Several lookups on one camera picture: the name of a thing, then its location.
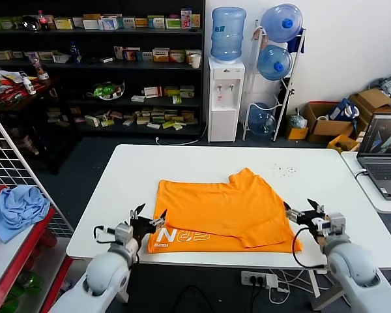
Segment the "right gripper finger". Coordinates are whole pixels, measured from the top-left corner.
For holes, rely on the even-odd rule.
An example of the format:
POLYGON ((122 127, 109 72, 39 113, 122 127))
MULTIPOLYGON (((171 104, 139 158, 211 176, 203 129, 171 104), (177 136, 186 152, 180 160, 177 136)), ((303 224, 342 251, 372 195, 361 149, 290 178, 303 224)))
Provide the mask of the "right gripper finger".
POLYGON ((308 203, 312 206, 314 211, 319 215, 319 216, 325 216, 325 211, 324 211, 324 206, 318 204, 316 201, 312 199, 307 199, 308 203))
POLYGON ((285 215, 290 221, 296 224, 305 224, 304 212, 293 209, 287 202, 284 202, 283 204, 285 207, 285 215))

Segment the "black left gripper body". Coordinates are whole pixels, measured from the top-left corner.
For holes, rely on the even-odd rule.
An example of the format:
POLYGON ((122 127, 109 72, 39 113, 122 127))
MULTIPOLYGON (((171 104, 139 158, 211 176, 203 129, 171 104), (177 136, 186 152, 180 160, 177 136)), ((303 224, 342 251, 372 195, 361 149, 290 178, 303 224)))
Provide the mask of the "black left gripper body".
POLYGON ((151 219, 140 216, 138 220, 131 222, 131 227, 133 227, 133 238, 137 242, 142 242, 146 235, 153 234, 160 228, 150 225, 150 221, 151 219))

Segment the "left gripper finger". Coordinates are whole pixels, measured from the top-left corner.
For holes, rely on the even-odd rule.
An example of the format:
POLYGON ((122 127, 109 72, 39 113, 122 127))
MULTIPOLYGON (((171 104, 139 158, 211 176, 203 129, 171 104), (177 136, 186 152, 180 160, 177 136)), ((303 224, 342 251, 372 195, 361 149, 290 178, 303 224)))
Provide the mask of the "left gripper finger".
POLYGON ((167 209, 157 219, 152 219, 149 224, 153 227, 163 227, 166 223, 167 209))
POLYGON ((138 205, 134 210, 130 211, 130 222, 133 222, 135 220, 139 219, 139 214, 145 207, 145 204, 138 205))

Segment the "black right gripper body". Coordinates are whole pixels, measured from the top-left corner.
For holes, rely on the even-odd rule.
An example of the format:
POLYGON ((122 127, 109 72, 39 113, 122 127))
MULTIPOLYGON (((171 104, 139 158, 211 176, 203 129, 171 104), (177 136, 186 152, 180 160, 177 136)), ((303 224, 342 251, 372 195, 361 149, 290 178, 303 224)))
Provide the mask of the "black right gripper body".
POLYGON ((326 227, 326 215, 314 210, 303 211, 297 216, 297 224, 305 225, 310 229, 324 229, 326 227))

